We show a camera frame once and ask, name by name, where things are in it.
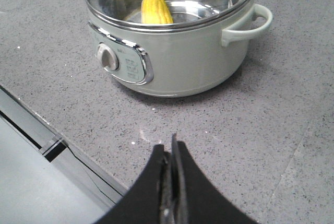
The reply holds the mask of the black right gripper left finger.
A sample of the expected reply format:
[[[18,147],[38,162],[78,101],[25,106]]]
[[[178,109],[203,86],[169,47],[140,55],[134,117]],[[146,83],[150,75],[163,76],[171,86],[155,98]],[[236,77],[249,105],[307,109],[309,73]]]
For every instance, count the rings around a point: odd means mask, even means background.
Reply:
[[[98,223],[159,223],[161,182],[167,157],[164,146],[155,145],[136,182]]]

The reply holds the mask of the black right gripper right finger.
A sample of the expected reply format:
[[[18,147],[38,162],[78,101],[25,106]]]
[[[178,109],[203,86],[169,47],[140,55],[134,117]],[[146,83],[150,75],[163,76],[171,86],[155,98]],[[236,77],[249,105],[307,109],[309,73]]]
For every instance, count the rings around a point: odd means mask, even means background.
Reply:
[[[256,223],[216,189],[176,134],[171,147],[175,223]]]

